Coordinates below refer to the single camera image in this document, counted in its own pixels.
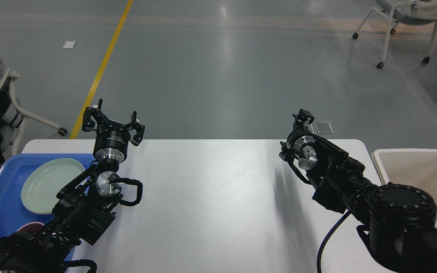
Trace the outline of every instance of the light green plate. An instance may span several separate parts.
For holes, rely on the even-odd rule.
[[[31,212],[50,214],[57,204],[57,193],[85,168],[75,159],[59,158],[41,165],[26,179],[21,201]]]

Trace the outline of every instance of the yellow floor line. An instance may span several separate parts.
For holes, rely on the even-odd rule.
[[[90,87],[89,93],[87,95],[87,98],[85,99],[85,102],[83,103],[82,109],[80,110],[79,116],[77,117],[77,121],[75,121],[75,124],[73,126],[72,132],[70,134],[70,139],[74,140],[77,138],[77,135],[79,134],[79,131],[82,127],[82,116],[83,112],[85,111],[85,108],[90,105],[90,102],[92,102],[92,98],[94,98],[94,94],[96,93],[97,87],[99,86],[99,82],[101,81],[102,75],[104,74],[105,67],[107,66],[107,63],[109,62],[109,58],[111,57],[112,50],[114,50],[114,45],[116,45],[116,41],[118,40],[119,33],[121,32],[121,29],[123,28],[123,24],[126,21],[127,14],[129,12],[129,9],[132,5],[133,0],[128,0],[128,3],[126,5],[126,8],[124,9],[123,15],[121,16],[121,19],[119,20],[118,27],[116,28],[116,31],[114,32],[114,36],[112,36],[111,43],[109,44],[109,47],[107,48],[107,51],[105,52],[104,59],[102,59],[101,66],[99,67],[99,70],[97,71],[97,75],[94,79],[94,82],[92,83],[92,86]]]

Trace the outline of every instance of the white bin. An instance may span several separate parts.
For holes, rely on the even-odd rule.
[[[372,157],[382,184],[415,186],[428,192],[437,205],[436,149],[382,149]]]

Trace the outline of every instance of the white chair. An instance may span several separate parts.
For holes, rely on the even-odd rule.
[[[14,81],[19,79],[19,77],[20,77],[20,75],[17,71],[11,71],[8,67],[5,67],[4,75],[0,79],[0,90],[3,86],[3,84],[5,84],[6,79],[7,78],[10,79],[8,92],[9,92],[9,96],[11,98],[11,102],[14,104],[14,107],[17,109],[17,111],[23,116],[23,121],[21,121],[21,124],[19,125],[19,127],[17,129],[15,129],[12,133],[12,137],[11,137],[12,145],[13,145],[12,150],[11,150],[12,155],[17,154],[19,151],[19,145],[20,145],[21,139],[23,137],[23,132],[25,131],[25,128],[26,128],[27,119],[29,119],[29,118],[34,119],[35,121],[39,121],[43,124],[47,124],[48,126],[52,126],[53,128],[57,129],[58,133],[62,136],[67,134],[66,128],[61,127],[57,123],[49,121],[48,119],[42,118],[41,116],[38,116],[37,114],[33,114],[32,112],[25,110],[25,109],[21,108],[21,106],[19,106],[19,102],[17,101],[17,98],[16,98],[16,88],[14,86]]]
[[[387,30],[385,32],[382,61],[376,66],[378,69],[381,69],[384,67],[385,59],[387,57],[389,38],[391,35],[396,33],[396,26],[399,23],[415,26],[435,23],[434,28],[432,29],[429,51],[427,57],[423,59],[423,63],[427,64],[431,58],[437,32],[437,0],[376,0],[376,2],[384,10],[380,10],[377,7],[372,7],[358,26],[352,38],[358,38],[358,31],[373,11],[377,12],[382,16],[382,18],[387,20]]]

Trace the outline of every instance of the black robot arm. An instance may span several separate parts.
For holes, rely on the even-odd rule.
[[[432,197],[408,185],[374,185],[364,178],[362,163],[308,130],[307,123],[314,120],[308,111],[301,109],[293,117],[293,131],[281,142],[279,157],[315,188],[313,199],[332,211],[348,209],[362,223],[357,232],[369,253],[385,268],[437,272],[437,207]]]
[[[118,205],[135,206],[143,195],[138,180],[121,178],[116,172],[126,159],[128,142],[139,145],[144,126],[133,112],[131,122],[124,125],[111,121],[97,108],[88,107],[83,117],[83,130],[96,131],[95,160],[90,167],[70,181],[57,194],[55,217],[35,234],[15,232],[0,238],[0,271],[18,273],[64,273],[68,267],[88,266],[95,273],[97,265],[91,260],[64,261],[80,240],[94,245],[116,218],[112,210]],[[130,131],[135,130],[134,141]],[[121,185],[137,187],[134,201],[123,200]]]

